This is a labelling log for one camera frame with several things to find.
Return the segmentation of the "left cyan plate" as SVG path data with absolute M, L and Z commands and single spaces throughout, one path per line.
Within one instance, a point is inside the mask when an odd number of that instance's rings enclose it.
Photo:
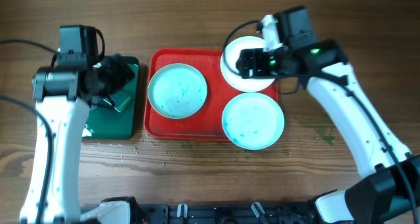
M 148 85 L 152 108 L 169 119 L 183 119 L 198 112 L 207 98 L 207 82 L 191 65 L 169 64 L 158 70 Z

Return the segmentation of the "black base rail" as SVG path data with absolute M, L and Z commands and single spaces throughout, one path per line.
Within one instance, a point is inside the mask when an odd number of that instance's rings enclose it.
M 118 217 L 84 217 L 82 223 L 159 223 L 159 224 L 215 224 L 215 223 L 317 223 L 316 214 L 305 202 L 286 204 L 192 205 L 185 203 L 137 204 L 129 213 Z

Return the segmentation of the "green sponge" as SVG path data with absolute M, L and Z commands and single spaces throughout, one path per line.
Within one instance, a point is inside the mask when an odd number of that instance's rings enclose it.
M 115 94 L 110 97 L 103 98 L 103 102 L 111 109 L 114 109 L 117 112 L 123 112 L 131 104 L 132 96 Z

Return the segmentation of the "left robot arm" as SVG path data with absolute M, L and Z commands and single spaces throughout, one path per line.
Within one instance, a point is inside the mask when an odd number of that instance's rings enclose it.
M 106 56 L 100 30 L 60 27 L 60 50 L 32 80 L 37 140 L 21 223 L 79 221 L 81 140 L 91 106 L 122 90 L 135 73 L 119 55 Z

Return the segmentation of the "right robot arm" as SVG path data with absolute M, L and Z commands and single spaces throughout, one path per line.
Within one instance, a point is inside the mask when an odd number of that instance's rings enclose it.
M 303 6 L 256 21 L 264 47 L 236 61 L 244 79 L 296 78 L 327 112 L 347 144 L 361 180 L 314 199 L 320 223 L 384 223 L 411 212 L 419 222 L 419 157 L 401 142 L 363 92 L 333 39 L 318 40 Z

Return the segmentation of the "black tub with green water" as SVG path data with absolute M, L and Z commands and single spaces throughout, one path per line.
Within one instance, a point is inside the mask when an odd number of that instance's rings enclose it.
M 103 102 L 103 98 L 106 97 L 94 97 L 82 134 L 84 139 L 125 140 L 132 136 L 135 128 L 140 64 L 133 56 L 123 56 L 123 61 L 134 71 L 135 77 L 123 89 L 112 95 L 130 95 L 132 102 L 123 112 L 117 112 Z

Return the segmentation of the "lower right cyan plate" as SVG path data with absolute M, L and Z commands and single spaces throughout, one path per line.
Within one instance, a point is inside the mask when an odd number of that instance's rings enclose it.
M 261 150 L 282 136 L 285 117 L 271 97 L 262 93 L 242 93 L 227 103 L 221 123 L 232 143 L 247 150 Z

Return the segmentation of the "red plastic tray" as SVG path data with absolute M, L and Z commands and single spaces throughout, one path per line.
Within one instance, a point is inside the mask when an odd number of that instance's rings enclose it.
M 169 119 L 158 114 L 149 102 L 144 113 L 144 129 L 157 139 L 227 141 L 222 130 L 222 111 L 241 92 L 231 87 L 221 73 L 221 50 L 166 48 L 156 51 L 150 76 L 166 65 L 185 63 L 201 72 L 207 83 L 207 98 L 192 116 Z

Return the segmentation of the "cyan plate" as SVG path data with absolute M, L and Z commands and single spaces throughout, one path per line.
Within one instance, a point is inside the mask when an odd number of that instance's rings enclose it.
M 242 93 L 227 103 L 221 123 L 232 143 L 247 150 L 261 150 L 282 136 L 285 117 L 271 97 L 262 93 Z
M 158 70 L 148 85 L 152 108 L 169 119 L 183 119 L 198 112 L 207 98 L 207 82 L 191 65 L 169 64 Z

